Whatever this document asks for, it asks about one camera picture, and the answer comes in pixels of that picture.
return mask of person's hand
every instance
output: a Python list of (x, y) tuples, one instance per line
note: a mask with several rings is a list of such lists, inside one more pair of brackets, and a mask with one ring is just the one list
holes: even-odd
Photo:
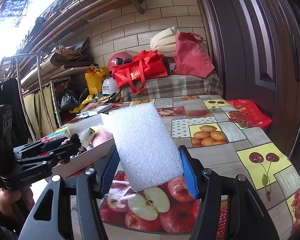
[[(30, 189), (30, 186), (25, 187), (26, 194), (24, 197), (24, 202), (30, 211), (34, 206), (33, 193)], [(17, 220), (17, 216), (15, 215), (12, 203), (18, 201), (21, 198), (21, 192), (19, 190), (2, 190), (0, 188), (0, 211), (5, 216)]]

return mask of door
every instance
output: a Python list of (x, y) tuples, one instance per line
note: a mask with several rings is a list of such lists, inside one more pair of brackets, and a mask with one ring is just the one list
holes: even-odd
[(198, 0), (225, 98), (251, 99), (272, 118), (287, 156), (300, 128), (300, 33), (287, 0)]

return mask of brick wall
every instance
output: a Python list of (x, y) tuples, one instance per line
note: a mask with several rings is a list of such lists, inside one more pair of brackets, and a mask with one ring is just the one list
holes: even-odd
[(182, 32), (193, 32), (206, 39), (205, 29), (196, 0), (145, 0), (144, 14), (132, 5), (108, 11), (61, 41), (90, 37), (90, 52), (95, 63), (107, 66), (116, 52), (150, 50), (150, 40), (160, 31), (178, 26)]

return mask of white foam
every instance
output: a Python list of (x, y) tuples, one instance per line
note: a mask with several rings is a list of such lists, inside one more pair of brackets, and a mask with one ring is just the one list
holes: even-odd
[(161, 185), (183, 174), (179, 151), (153, 103), (109, 113), (122, 167), (134, 191)]

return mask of sunlight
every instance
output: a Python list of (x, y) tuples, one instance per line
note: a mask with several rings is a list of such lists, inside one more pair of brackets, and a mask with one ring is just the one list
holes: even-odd
[(24, 35), (35, 23), (35, 19), (54, 2), (54, 0), (30, 0), (26, 16), (24, 16), (18, 27), (0, 24), (0, 61), (3, 56), (15, 54)]

